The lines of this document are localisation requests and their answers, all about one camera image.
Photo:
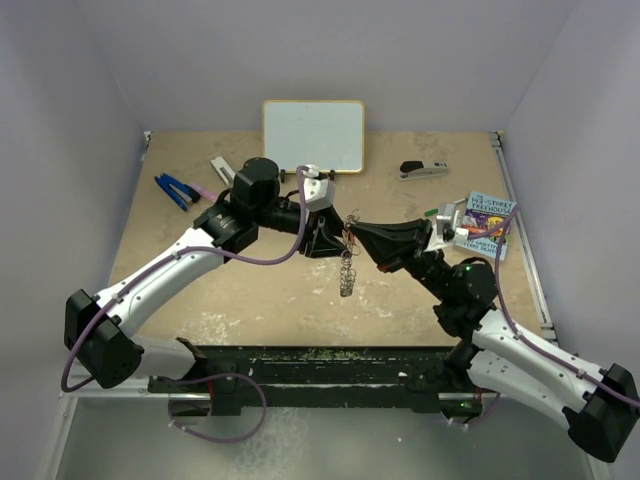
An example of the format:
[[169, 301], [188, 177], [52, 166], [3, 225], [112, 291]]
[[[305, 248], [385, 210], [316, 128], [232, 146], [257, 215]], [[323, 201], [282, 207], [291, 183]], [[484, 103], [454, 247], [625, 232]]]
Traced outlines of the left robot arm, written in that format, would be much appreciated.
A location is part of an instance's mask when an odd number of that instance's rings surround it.
[[185, 339], [158, 341], [139, 331], [163, 305], [231, 260], [260, 267], [339, 256], [344, 224], [333, 206], [335, 175], [312, 164], [295, 170], [295, 200], [280, 193], [281, 171], [268, 158], [247, 160], [192, 226], [166, 250], [94, 295], [80, 289], [65, 305], [70, 360], [103, 389], [130, 378], [167, 377], [184, 392], [202, 387], [204, 365]]

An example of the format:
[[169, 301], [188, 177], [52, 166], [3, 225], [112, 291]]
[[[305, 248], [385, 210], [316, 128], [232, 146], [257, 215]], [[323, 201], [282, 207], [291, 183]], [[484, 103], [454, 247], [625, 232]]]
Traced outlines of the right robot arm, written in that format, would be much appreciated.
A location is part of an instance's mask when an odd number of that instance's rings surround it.
[[459, 340], [444, 369], [452, 389], [475, 385], [505, 395], [558, 423], [592, 457], [618, 458], [639, 421], [629, 370], [586, 361], [515, 322], [491, 264], [479, 257], [448, 264], [431, 245], [429, 221], [357, 222], [349, 230], [380, 271], [404, 270], [437, 299], [438, 323]]

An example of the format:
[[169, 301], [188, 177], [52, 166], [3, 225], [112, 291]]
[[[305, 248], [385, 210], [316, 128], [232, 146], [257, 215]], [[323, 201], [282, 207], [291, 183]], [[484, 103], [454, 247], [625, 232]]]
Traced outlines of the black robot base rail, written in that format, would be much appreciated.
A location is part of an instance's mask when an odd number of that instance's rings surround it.
[[187, 384], [151, 378], [173, 413], [237, 415], [244, 407], [399, 408], [474, 419], [493, 391], [472, 384], [456, 347], [202, 345]]

